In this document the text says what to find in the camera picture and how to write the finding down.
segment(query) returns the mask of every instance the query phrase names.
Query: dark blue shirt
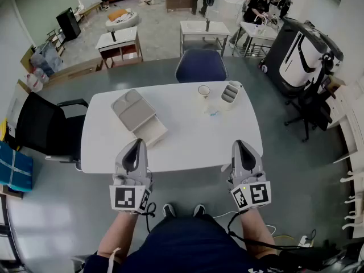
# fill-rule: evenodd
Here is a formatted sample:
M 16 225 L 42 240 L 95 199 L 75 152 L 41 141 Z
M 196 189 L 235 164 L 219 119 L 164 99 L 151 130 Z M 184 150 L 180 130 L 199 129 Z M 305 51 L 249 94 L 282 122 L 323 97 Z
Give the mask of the dark blue shirt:
M 108 262 L 92 255 L 84 273 L 106 273 Z M 265 273 L 267 267 L 239 247 L 222 227 L 198 218 L 176 218 L 156 226 L 138 251 L 122 264 L 114 262 L 113 272 Z

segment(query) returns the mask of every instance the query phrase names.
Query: orange cushion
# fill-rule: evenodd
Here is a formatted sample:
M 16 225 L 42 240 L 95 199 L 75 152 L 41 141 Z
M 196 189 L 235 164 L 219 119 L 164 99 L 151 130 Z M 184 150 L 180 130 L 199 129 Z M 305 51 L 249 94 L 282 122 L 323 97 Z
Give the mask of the orange cushion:
M 107 17 L 109 17 L 110 21 L 114 21 L 123 14 L 127 14 L 127 11 L 125 9 L 120 9 L 118 11 L 115 11 L 114 13 L 109 14 Z

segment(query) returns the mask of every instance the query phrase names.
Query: shoe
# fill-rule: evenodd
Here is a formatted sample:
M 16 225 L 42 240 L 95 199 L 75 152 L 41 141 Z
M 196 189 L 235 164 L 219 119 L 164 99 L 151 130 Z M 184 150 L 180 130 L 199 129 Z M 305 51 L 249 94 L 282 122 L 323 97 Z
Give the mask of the shoe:
M 193 217 L 203 216 L 206 213 L 206 208 L 202 204 L 198 204 L 193 212 Z
M 164 217 L 167 217 L 167 216 L 176 217 L 176 212 L 175 212 L 175 209 L 173 208 L 172 204 L 169 204 L 169 203 L 164 204 L 162 211 L 163 211 Z

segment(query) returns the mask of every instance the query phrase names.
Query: concrete floor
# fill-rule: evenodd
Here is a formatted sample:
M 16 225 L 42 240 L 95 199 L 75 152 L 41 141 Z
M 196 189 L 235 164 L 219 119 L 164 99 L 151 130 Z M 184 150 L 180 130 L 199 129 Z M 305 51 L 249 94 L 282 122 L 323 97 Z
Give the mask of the concrete floor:
M 100 92 L 147 85 L 177 83 L 175 68 L 179 59 L 148 61 L 86 75 L 40 93 L 57 103 L 91 97 Z M 295 111 L 284 104 L 269 79 L 257 68 L 257 60 L 224 58 L 229 80 L 243 84 L 257 115 L 263 142 L 263 166 L 272 186 L 272 203 L 260 209 L 267 224 L 277 227 L 275 235 L 288 234 L 299 240 L 317 230 L 315 245 L 325 239 L 338 245 L 348 242 L 341 230 L 348 206 L 348 184 L 340 178 L 348 170 L 345 162 L 332 164 L 343 154 L 338 128 L 311 132 L 309 142 L 301 143 L 303 124 L 285 127 L 283 122 Z M 66 116 L 85 113 L 82 106 L 66 107 Z M 92 254 L 116 216 L 111 210 L 111 175 L 78 172 L 71 164 L 34 158 L 34 190 L 23 200 L 9 198 L 10 219 L 15 229 L 19 253 L 25 264 L 37 273 L 72 272 L 70 256 Z M 219 167 L 154 173 L 155 185 L 150 201 L 156 202 L 154 227 L 161 219 L 163 204 L 175 204 L 179 215 L 191 214 L 198 203 L 219 215 L 236 210 L 226 186 L 227 172 Z M 232 214 L 218 219 L 226 228 Z M 241 234 L 238 222 L 233 230 Z M 131 252 L 147 236 L 145 217 L 137 222 Z
M 165 1 L 155 0 L 152 6 L 138 6 L 139 0 L 122 0 L 110 4 L 107 12 L 92 11 L 86 20 L 80 23 L 81 34 L 78 38 L 65 43 L 65 51 L 62 54 L 64 67 L 82 63 L 96 57 L 100 53 L 95 46 L 104 33 L 107 33 L 105 22 L 107 16 L 118 10 L 131 8 L 139 15 L 138 34 L 145 61 L 170 59 L 179 57 L 179 31 L 181 20 L 205 20 L 197 13 L 192 15 L 188 9 L 170 11 L 167 13 Z M 198 10 L 202 6 L 202 0 L 198 2 Z M 213 7 L 208 7 L 208 17 L 212 21 L 222 21 L 233 34 L 237 29 L 235 19 L 226 19 L 218 12 L 218 0 Z M 231 56 L 231 49 L 226 47 L 225 56 Z

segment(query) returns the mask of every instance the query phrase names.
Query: small white cup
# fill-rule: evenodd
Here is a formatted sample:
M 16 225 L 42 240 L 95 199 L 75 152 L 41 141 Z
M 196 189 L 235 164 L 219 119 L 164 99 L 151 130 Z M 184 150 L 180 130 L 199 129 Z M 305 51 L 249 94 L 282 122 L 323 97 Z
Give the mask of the small white cup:
M 208 88 L 206 85 L 201 85 L 197 91 L 202 99 L 207 99 L 211 92 L 210 88 Z

